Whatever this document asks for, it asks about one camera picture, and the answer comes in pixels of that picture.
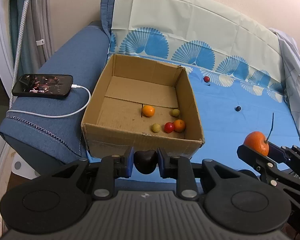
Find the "light grey cloth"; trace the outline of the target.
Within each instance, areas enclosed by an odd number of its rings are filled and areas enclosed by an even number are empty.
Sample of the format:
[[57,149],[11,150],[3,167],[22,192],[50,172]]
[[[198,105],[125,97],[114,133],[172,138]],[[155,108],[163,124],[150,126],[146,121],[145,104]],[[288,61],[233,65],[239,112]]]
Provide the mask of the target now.
[[300,134],[300,53],[294,38],[271,28],[279,41],[285,71],[285,94],[291,114]]

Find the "blue sofa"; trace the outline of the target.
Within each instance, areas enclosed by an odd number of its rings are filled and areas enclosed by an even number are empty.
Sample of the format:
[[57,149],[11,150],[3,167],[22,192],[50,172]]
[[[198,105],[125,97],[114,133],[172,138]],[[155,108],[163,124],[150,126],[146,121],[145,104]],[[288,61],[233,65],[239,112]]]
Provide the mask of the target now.
[[115,0],[101,0],[101,19],[80,30],[40,68],[21,77],[0,135],[36,172],[49,173],[87,155],[81,121],[104,69]]

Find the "grey curtain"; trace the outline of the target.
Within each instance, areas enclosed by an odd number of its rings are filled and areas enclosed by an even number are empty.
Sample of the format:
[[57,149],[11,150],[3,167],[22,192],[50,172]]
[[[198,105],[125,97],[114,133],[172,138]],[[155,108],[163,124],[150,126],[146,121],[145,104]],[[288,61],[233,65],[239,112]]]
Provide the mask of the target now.
[[[13,54],[21,23],[23,3],[26,0],[9,0],[10,35]],[[55,52],[53,45],[50,0],[29,0],[23,32],[22,59],[43,65]]]

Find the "orange fruit with stem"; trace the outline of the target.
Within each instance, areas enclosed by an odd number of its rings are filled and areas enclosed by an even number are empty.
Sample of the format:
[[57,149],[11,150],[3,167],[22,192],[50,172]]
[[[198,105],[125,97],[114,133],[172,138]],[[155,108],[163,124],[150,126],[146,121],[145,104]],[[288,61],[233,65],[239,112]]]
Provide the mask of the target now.
[[260,131],[251,132],[245,137],[243,145],[263,156],[267,156],[269,154],[269,149],[270,149],[269,138],[272,134],[273,128],[274,128],[274,113],[272,114],[271,128],[268,136],[266,137]]

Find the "brown cardboard box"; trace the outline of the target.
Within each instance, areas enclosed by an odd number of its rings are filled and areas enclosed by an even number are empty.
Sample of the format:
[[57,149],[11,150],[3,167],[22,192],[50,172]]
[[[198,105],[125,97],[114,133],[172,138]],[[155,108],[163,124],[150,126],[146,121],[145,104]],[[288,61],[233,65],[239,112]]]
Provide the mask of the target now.
[[96,158],[162,147],[193,156],[204,144],[199,111],[186,69],[141,57],[113,55],[81,123]]

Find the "white scale on floor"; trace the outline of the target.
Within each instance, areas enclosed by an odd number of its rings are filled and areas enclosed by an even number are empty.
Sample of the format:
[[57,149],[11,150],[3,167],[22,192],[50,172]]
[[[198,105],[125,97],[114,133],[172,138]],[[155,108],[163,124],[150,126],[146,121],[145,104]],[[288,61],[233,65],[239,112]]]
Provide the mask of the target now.
[[15,154],[12,161],[12,173],[26,179],[34,179],[40,176],[19,154]]

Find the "orange round fruit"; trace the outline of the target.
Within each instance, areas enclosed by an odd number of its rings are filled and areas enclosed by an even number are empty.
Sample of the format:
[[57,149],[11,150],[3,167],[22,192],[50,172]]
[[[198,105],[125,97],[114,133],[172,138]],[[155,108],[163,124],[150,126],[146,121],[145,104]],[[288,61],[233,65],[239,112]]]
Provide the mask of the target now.
[[143,116],[150,118],[155,114],[155,108],[150,105],[144,105],[142,107],[142,114],[143,114]]

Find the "small black fruit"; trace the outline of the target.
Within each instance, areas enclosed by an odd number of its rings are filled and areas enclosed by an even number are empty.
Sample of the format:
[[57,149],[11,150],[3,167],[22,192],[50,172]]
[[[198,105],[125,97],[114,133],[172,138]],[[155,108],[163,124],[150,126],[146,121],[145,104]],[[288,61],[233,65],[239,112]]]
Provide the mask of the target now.
[[235,108],[235,110],[236,110],[237,112],[239,112],[239,111],[241,110],[241,107],[240,107],[240,106],[237,106],[237,107]]
[[158,164],[158,154],[155,150],[136,151],[134,166],[141,174],[151,174]]

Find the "red round fruit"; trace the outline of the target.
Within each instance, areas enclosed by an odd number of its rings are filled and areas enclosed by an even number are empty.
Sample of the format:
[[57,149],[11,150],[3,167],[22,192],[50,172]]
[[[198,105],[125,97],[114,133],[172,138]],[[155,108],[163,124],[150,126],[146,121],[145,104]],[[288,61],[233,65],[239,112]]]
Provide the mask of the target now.
[[172,133],[174,131],[174,123],[173,122],[167,122],[164,125],[164,132],[165,133]]

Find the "blue patterned sheet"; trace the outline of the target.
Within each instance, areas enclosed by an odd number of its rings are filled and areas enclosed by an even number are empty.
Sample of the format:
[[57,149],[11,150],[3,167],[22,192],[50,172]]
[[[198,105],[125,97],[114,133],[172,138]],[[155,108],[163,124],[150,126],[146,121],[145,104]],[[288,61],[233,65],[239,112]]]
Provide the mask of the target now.
[[109,54],[185,67],[205,136],[193,161],[210,158],[246,168],[237,147],[252,131],[269,134],[273,113],[270,141],[300,147],[277,36],[226,5],[213,0],[115,0]]

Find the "small dark red fruit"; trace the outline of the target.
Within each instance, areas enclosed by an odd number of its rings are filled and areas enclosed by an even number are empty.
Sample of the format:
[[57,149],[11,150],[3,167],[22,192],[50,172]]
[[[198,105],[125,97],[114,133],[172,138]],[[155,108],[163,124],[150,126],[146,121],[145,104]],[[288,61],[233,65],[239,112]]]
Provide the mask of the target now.
[[205,83],[209,83],[209,82],[210,82],[210,78],[209,78],[208,76],[205,76],[205,77],[204,77],[204,82],[205,82]]

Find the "small beige fruit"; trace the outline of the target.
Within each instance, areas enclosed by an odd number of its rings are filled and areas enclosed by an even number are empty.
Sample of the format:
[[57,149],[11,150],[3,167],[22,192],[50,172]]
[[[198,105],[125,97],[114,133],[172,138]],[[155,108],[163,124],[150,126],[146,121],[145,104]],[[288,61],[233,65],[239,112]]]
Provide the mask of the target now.
[[154,133],[159,133],[161,131],[161,126],[157,123],[154,123],[152,126],[151,126],[151,129]]

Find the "yellow-green round fruit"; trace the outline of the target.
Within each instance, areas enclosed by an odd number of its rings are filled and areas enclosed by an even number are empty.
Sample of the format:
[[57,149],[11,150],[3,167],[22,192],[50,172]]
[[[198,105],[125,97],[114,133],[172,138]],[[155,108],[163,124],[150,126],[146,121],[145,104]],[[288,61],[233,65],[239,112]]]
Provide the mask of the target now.
[[180,115],[179,109],[172,109],[171,110],[171,116],[178,117]]

